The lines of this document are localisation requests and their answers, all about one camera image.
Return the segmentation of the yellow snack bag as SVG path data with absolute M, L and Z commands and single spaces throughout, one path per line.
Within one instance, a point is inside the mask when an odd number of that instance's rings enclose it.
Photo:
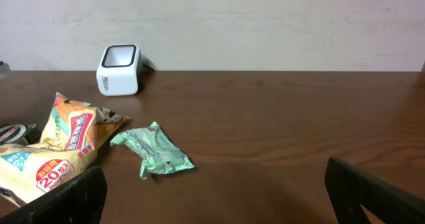
M 128 119 L 56 93 L 39 142 L 1 146 L 1 197 L 22 207 L 81 174 Z

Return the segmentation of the mint green snack packet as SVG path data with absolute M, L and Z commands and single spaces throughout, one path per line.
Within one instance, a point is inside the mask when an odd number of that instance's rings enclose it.
M 147 174 L 167 175 L 193 169 L 195 165 L 165 134 L 157 122 L 144 128 L 126 130 L 115 135 L 111 146 L 124 145 L 142 158 L 139 176 Z

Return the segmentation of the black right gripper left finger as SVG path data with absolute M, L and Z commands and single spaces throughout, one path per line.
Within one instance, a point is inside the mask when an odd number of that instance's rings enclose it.
M 102 169 L 93 166 L 1 218 L 4 224 L 98 224 L 107 194 Z

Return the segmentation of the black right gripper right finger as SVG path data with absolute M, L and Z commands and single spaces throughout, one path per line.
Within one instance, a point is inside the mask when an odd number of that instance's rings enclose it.
M 368 209 L 384 223 L 423 223 L 424 200 L 383 179 L 331 157 L 325 186 L 339 223 L 370 223 Z

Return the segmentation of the dark green round-logo packet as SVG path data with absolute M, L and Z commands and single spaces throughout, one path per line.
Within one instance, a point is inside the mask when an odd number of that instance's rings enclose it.
M 6 124 L 1 127 L 1 145 L 35 144 L 41 137 L 36 124 Z

